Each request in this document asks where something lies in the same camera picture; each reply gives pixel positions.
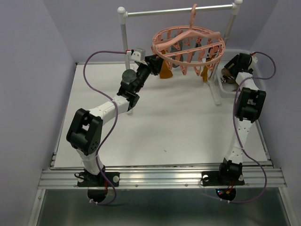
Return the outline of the pink round clip hanger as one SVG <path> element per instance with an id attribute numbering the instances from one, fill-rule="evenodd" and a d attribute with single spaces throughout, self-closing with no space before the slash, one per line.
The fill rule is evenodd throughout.
<path id="1" fill-rule="evenodd" d="M 174 66 L 179 66 L 183 75 L 186 75 L 189 67 L 192 67 L 197 76 L 201 76 L 203 67 L 209 65 L 208 72 L 220 62 L 224 51 L 225 42 L 219 32 L 194 25 L 197 4 L 194 4 L 190 11 L 189 25 L 172 26 L 156 33 L 152 40 L 151 50 L 161 57 L 172 70 Z M 170 53 L 170 48 L 178 41 L 183 41 L 182 51 Z M 206 62 L 208 49 L 213 48 L 213 53 L 217 51 L 214 59 Z M 195 55 L 190 63 L 187 62 L 188 54 L 195 51 Z"/>

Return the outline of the maroon white striped sock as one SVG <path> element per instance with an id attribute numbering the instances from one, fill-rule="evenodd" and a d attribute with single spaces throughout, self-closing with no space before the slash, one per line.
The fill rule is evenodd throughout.
<path id="1" fill-rule="evenodd" d="M 228 84 L 230 84 L 231 81 L 232 81 L 232 78 L 231 78 L 230 76 L 223 75 L 223 76 L 221 77 L 221 82 L 222 82 L 222 83 L 228 83 Z"/>

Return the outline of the mustard brown striped sock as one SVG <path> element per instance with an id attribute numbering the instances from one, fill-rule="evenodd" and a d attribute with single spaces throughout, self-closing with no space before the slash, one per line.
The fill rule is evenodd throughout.
<path id="1" fill-rule="evenodd" d="M 214 50 L 213 48 L 209 48 L 208 49 L 208 54 L 207 54 L 207 57 L 206 57 L 206 62 L 209 62 L 209 61 L 211 61 L 212 59 L 215 58 L 215 56 L 217 54 L 217 51 L 215 51 L 213 53 L 213 50 Z M 203 82 L 207 82 L 207 79 L 208 79 L 208 67 L 209 67 L 209 65 L 205 65 L 203 67 L 203 71 L 201 72 L 201 77 L 203 79 Z"/>

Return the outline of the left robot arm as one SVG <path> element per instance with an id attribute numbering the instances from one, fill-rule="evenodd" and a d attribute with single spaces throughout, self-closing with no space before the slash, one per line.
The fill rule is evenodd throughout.
<path id="1" fill-rule="evenodd" d="M 112 181 L 119 173 L 106 173 L 97 153 L 100 145 L 104 143 L 104 139 L 101 138 L 103 125 L 135 107 L 139 100 L 138 92 L 150 74 L 159 74 L 162 64 L 163 59 L 157 55 L 145 57 L 137 62 L 136 71 L 127 69 L 122 73 L 120 88 L 113 99 L 93 109 L 80 108 L 75 112 L 66 140 L 79 153 L 84 163 L 83 172 L 74 175 L 79 187 L 119 185 Z"/>

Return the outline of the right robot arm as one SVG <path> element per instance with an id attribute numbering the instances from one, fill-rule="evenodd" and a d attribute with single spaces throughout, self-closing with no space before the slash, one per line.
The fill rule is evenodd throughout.
<path id="1" fill-rule="evenodd" d="M 234 133 L 223 162 L 216 172 L 217 180 L 226 185 L 243 185 L 243 149 L 251 127 L 262 112 L 266 92 L 253 80 L 251 54 L 239 53 L 222 69 L 222 75 L 232 76 L 238 85 L 234 97 L 232 120 Z"/>

